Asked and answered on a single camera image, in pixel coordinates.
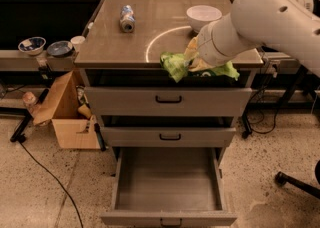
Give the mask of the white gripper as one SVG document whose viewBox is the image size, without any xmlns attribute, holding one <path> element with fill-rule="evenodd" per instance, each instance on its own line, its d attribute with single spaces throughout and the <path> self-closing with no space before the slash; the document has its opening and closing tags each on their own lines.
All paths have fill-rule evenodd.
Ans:
<svg viewBox="0 0 320 228">
<path fill-rule="evenodd" d="M 232 25 L 211 22 L 190 40 L 184 59 L 190 61 L 190 72 L 212 69 L 232 60 L 237 55 L 237 44 L 238 36 Z"/>
</svg>

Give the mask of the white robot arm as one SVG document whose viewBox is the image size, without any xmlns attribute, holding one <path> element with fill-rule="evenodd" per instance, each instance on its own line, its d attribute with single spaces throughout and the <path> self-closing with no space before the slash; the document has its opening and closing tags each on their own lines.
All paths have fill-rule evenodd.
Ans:
<svg viewBox="0 0 320 228">
<path fill-rule="evenodd" d="M 185 59 L 218 67 L 260 46 L 283 52 L 320 76 L 320 19 L 312 0 L 234 0 L 222 18 L 201 28 Z"/>
</svg>

